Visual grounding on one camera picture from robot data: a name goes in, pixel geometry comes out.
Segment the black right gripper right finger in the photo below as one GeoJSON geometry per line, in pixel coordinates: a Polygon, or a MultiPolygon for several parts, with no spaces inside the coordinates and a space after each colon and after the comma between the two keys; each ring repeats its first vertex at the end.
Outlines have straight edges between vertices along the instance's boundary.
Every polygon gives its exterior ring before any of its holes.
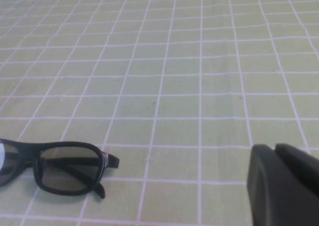
{"type": "Polygon", "coordinates": [[[319,197],[319,160],[284,143],[277,144],[275,152],[298,181],[319,197]]]}

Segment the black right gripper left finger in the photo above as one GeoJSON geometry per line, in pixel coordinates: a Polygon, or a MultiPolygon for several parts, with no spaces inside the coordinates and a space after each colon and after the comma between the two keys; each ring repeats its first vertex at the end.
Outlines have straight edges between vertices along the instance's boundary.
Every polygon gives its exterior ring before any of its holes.
{"type": "Polygon", "coordinates": [[[317,226],[319,198],[264,144],[252,147],[247,191],[255,226],[317,226]]]}

